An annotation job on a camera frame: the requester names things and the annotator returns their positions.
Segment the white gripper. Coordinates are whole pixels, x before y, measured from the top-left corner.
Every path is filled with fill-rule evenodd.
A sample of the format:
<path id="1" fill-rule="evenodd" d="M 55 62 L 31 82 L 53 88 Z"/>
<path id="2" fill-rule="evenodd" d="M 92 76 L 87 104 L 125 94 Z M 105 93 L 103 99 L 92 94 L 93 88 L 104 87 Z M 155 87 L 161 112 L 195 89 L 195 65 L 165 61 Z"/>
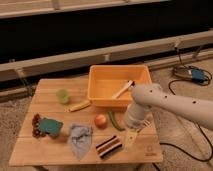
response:
<path id="1" fill-rule="evenodd" d="M 150 121 L 147 119 L 148 113 L 150 112 L 149 107 L 144 107 L 135 102 L 132 102 L 128 107 L 124 115 L 124 123 L 134 131 L 127 130 L 124 141 L 124 148 L 128 149 L 129 146 L 132 146 L 137 138 L 137 131 L 141 130 L 150 124 Z"/>

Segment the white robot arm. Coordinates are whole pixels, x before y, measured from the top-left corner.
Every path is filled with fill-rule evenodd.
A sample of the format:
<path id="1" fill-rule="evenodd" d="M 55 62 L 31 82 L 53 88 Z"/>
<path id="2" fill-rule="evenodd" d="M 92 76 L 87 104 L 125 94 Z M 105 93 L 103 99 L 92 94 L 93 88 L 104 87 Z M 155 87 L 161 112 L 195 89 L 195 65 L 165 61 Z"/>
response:
<path id="1" fill-rule="evenodd" d="M 159 84 L 138 84 L 131 90 L 124 123 L 133 130 L 144 129 L 152 107 L 159 107 L 213 130 L 213 101 L 165 93 Z"/>

